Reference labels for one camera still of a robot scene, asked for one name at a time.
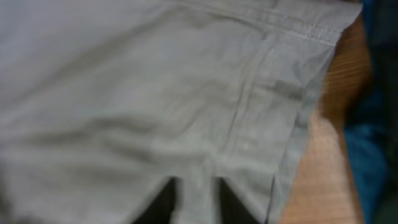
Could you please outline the grey shorts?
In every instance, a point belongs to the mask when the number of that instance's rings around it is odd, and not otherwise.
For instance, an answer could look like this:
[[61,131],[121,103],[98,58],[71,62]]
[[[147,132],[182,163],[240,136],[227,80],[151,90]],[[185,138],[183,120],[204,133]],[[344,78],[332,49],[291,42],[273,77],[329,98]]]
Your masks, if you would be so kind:
[[1,2],[1,222],[277,223],[349,1]]

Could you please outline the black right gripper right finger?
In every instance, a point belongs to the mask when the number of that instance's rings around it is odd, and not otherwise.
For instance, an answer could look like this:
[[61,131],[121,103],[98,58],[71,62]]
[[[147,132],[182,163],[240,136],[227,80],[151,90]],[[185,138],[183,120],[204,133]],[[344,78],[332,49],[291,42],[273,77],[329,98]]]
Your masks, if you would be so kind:
[[223,178],[217,178],[220,223],[259,224]]

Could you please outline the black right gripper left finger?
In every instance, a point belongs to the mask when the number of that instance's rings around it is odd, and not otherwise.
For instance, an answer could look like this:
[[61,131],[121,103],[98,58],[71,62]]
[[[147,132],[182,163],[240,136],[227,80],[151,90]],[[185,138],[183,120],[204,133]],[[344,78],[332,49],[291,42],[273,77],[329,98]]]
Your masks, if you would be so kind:
[[172,177],[132,224],[171,224],[177,206],[177,178]]

